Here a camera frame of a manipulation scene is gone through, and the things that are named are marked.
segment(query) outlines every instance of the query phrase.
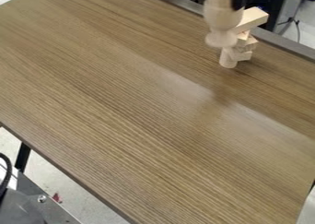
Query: stacked wooden blocks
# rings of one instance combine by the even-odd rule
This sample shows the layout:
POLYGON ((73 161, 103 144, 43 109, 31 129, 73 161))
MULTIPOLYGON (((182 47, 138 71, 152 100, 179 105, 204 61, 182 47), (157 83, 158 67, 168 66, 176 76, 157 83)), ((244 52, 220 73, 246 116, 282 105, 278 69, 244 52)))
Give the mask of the stacked wooden blocks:
POLYGON ((269 15, 252 7, 244 10, 241 22, 232 31, 238 35, 238 42, 234 47, 223 48, 219 63, 225 68, 234 68, 239 61, 248 61, 256 49, 258 41, 251 36, 251 29, 266 23, 269 15))

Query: table leg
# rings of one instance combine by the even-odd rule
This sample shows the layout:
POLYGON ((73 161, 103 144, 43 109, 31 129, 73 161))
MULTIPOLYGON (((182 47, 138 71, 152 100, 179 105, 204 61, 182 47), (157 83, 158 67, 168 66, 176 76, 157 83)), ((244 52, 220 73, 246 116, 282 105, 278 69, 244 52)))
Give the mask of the table leg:
POLYGON ((16 161, 16 169, 18 169, 20 172, 24 172, 28 160, 29 160, 29 153, 30 153, 30 148, 25 145, 24 143, 21 144, 19 148, 19 152, 17 154, 17 161, 16 161))
POLYGON ((311 191, 313 190, 313 188, 314 188, 314 187, 315 187, 315 180, 314 180, 313 185, 311 186, 311 188, 310 188, 309 192, 311 192, 311 191))

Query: black cable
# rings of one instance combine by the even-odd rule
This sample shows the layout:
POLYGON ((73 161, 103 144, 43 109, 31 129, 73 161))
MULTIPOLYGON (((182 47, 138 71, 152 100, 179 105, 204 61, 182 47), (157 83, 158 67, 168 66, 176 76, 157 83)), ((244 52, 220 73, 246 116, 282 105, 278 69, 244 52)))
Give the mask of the black cable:
POLYGON ((280 22, 278 24, 276 24, 277 26, 281 26, 281 25, 284 25, 286 23, 289 23, 289 22, 292 22, 293 21, 293 18, 288 18, 287 21, 284 21, 284 22, 280 22))
POLYGON ((0 153, 0 159, 2 159, 6 163, 6 176, 2 183, 0 184, 0 198, 2 198, 12 176, 12 163, 10 159, 3 153, 0 153))
POLYGON ((299 28, 299 20, 298 21, 294 20, 294 23, 297 26, 297 43, 299 43, 301 41, 301 30, 299 28))

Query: table top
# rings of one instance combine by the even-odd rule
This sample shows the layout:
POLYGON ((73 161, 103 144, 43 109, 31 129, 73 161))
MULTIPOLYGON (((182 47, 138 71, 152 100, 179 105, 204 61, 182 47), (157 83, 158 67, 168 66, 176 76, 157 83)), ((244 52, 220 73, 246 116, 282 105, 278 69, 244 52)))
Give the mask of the table top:
POLYGON ((315 65, 235 70, 158 0, 0 6, 0 122, 136 223, 295 223, 315 171, 315 65))

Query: floor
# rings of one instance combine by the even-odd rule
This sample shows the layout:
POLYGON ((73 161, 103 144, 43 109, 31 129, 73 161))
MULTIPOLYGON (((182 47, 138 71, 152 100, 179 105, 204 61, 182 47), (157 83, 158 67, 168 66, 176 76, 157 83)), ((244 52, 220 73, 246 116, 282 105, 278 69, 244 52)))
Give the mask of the floor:
MULTIPOLYGON (((297 19, 300 20, 300 43, 315 49, 314 12, 315 2, 308 1, 298 11, 297 19)), ((297 27, 292 24, 284 37, 296 41, 298 38, 297 27)), ((0 128, 0 151, 7 154, 13 161, 18 153, 19 144, 20 142, 15 137, 0 128)), ((127 224, 125 220, 35 152, 30 155, 26 175, 48 194, 59 193, 63 199, 62 206, 83 224, 127 224)))

